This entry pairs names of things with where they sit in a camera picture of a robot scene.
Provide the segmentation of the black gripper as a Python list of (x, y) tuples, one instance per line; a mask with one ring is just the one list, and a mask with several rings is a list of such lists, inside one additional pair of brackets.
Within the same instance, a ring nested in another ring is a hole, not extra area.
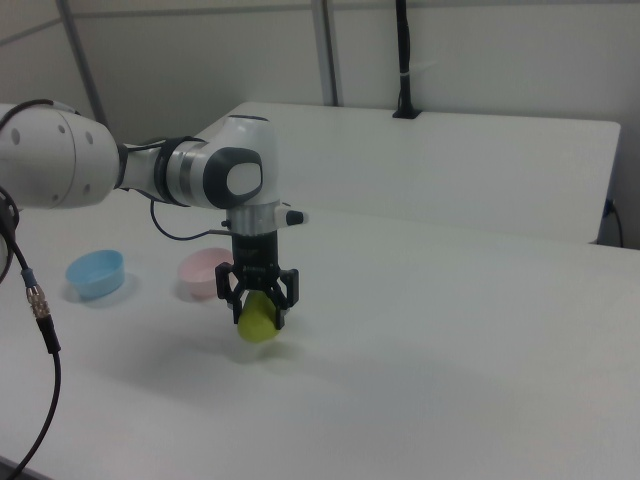
[[(269, 298), (275, 307), (274, 325), (281, 330), (286, 314), (299, 300), (300, 288), (297, 269), (279, 271), (277, 233), (235, 235), (232, 254), (233, 266), (228, 262), (220, 263), (215, 268), (215, 281), (217, 296), (232, 310), (234, 324), (239, 324), (243, 312), (245, 289), (270, 290)], [(234, 276), (238, 283), (232, 287)]]

